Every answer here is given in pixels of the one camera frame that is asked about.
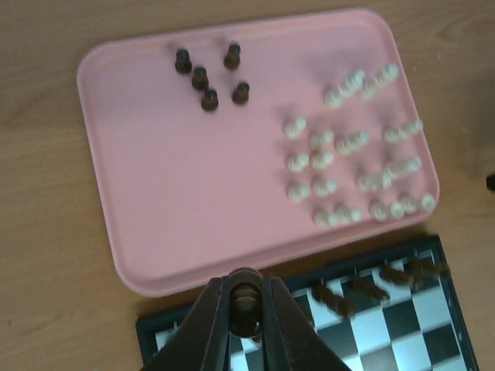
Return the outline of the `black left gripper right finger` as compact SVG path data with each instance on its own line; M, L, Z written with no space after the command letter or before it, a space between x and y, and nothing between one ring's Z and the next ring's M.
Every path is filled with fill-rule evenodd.
M278 277L262 284L262 348L265 370L348 370L316 334Z

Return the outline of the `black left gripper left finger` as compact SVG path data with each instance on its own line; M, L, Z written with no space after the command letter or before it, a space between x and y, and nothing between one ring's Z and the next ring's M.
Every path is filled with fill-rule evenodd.
M210 279L174 336L145 364L153 370L222 370L228 350L228 279Z

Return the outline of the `dark wooden chess queen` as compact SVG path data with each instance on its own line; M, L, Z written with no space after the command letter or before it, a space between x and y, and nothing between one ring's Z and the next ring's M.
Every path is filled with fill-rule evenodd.
M348 298L335 294L323 283L315 284L312 287L312 296L317 302L325 305L341 318L350 319L355 315L353 302Z

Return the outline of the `dark wooden chess pawn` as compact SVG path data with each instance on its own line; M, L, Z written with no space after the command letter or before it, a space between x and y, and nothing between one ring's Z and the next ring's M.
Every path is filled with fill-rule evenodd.
M241 47L237 43L231 43L224 57L224 66L228 70L236 70L240 66L240 63Z
M230 285L230 331L240 338L253 338L261 331L263 276L251 267L240 267L228 276Z
M180 74L189 74L192 70L192 63L187 49L176 51L175 69Z
M231 100L236 105L245 105L249 100L250 85L247 82L240 82L231 94Z
M206 112L214 112L219 106L217 91L215 89L207 89L201 100L201 107Z
M194 68L191 84L192 87L198 91L204 91L208 89L209 79L205 67L198 66Z

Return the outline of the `dark wooden chess king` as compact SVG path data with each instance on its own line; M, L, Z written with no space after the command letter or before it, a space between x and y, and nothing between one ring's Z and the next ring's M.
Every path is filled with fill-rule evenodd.
M349 282L350 289L356 293L362 294L375 301L387 301L390 299L389 294L378 287L374 282L363 277L354 277Z

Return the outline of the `dark wooden chess bishop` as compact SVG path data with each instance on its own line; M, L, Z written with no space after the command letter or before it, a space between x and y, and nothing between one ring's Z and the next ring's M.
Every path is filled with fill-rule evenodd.
M382 280L397 286L409 287L418 290L422 287L422 282L412 273L400 271L390 266L383 266L379 273Z

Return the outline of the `dark wooden chess knight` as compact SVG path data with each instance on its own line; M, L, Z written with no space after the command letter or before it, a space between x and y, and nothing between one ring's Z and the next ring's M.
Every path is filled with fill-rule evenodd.
M411 271L419 277L439 277L448 279L451 277L451 271L445 263L434 263L426 259L414 259L410 263Z

